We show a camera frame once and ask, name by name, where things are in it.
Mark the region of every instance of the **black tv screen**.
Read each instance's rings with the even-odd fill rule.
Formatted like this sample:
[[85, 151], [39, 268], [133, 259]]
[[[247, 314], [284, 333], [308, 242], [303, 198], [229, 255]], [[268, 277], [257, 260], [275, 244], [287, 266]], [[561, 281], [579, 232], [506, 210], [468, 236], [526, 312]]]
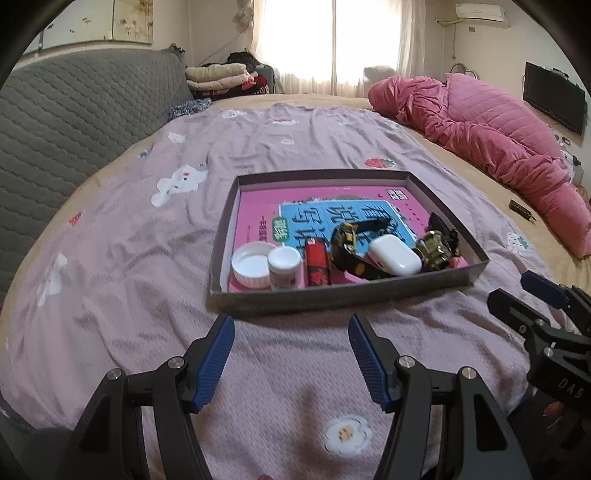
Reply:
[[585, 92], [562, 75], [526, 62], [523, 100], [582, 135], [587, 115]]

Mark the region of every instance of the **gray quilted headboard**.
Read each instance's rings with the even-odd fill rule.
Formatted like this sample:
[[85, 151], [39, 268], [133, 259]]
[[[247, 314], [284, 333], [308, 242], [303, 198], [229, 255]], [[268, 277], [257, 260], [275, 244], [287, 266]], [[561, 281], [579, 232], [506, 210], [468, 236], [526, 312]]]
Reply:
[[172, 47], [89, 50], [12, 72], [0, 90], [0, 306], [76, 187], [191, 98]]

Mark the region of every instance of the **white earbuds case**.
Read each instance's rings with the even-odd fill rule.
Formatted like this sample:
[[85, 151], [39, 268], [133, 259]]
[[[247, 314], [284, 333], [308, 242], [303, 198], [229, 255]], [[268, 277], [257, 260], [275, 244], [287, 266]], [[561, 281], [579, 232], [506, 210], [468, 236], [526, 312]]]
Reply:
[[395, 235], [383, 235], [369, 244], [368, 255], [382, 270], [399, 277], [419, 273], [419, 256]]

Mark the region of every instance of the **white jar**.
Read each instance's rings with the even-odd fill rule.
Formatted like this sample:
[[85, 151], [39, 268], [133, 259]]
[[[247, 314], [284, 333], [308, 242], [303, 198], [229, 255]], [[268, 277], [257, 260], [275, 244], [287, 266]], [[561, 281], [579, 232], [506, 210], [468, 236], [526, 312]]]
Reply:
[[272, 290], [299, 288], [302, 259], [295, 248], [277, 247], [267, 260]]

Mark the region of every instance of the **gray tray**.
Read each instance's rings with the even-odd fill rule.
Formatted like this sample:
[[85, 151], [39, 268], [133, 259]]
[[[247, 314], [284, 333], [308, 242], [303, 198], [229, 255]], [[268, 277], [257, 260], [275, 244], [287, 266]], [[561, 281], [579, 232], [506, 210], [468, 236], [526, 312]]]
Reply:
[[[313, 186], [384, 185], [406, 187], [427, 213], [438, 214], [460, 239], [462, 256], [468, 266], [409, 277], [385, 278], [364, 284], [341, 284], [304, 290], [252, 290], [230, 292], [236, 220], [242, 192]], [[334, 309], [377, 303], [433, 292], [441, 288], [473, 284], [489, 258], [452, 211], [407, 171], [380, 170], [291, 170], [236, 177], [217, 230], [209, 272], [209, 299], [213, 309], [232, 315], [290, 313], [302, 310]]]

